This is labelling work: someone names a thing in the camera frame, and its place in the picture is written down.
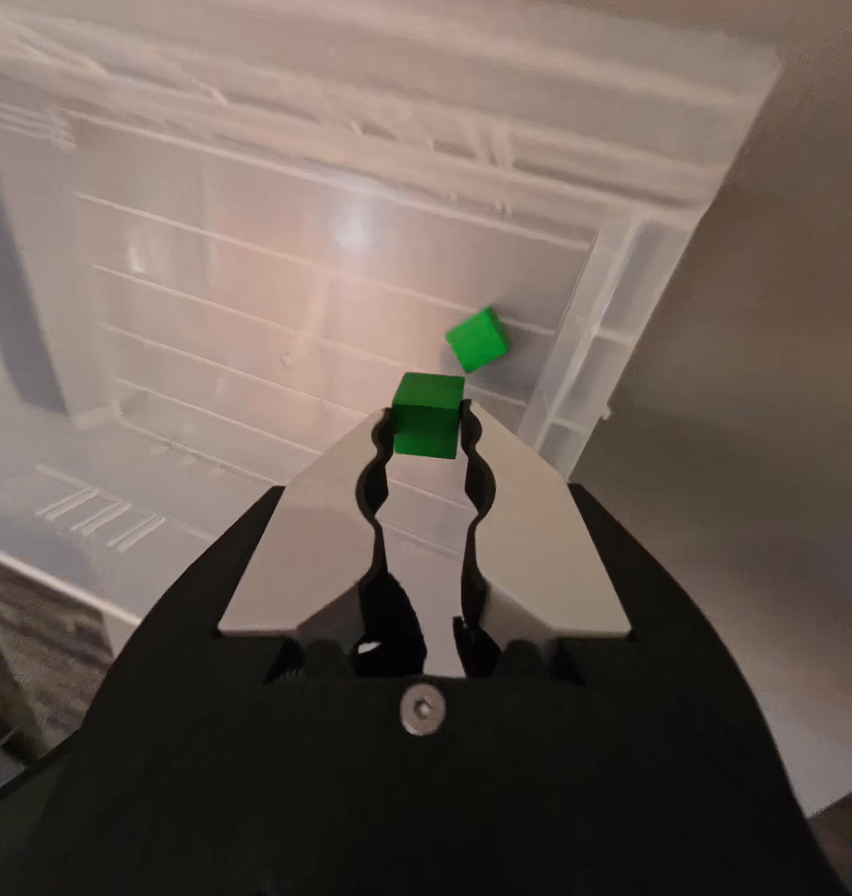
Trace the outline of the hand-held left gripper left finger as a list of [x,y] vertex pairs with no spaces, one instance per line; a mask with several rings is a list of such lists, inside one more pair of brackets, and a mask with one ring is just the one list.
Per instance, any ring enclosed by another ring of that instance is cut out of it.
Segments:
[[375,515],[387,498],[389,409],[371,413],[291,479],[258,541],[218,632],[295,641],[360,641],[362,599],[387,571]]

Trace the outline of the clear plastic bin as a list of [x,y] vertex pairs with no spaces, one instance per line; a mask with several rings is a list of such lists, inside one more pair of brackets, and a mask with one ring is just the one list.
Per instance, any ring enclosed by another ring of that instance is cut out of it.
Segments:
[[403,373],[571,474],[782,72],[551,2],[0,2],[0,553],[136,623]]

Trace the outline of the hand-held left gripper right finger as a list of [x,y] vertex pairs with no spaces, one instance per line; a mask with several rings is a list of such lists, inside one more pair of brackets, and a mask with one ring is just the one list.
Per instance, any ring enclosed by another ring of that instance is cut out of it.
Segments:
[[525,643],[626,639],[631,623],[566,478],[473,400],[460,410],[466,532],[454,642],[466,676],[491,676]]

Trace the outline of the green cube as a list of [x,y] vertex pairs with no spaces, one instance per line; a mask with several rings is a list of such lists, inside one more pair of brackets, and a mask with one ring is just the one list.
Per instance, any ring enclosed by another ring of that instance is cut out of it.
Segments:
[[465,374],[506,357],[510,352],[507,329],[492,307],[480,309],[444,335]]
[[465,378],[408,372],[392,401],[394,452],[453,461]]

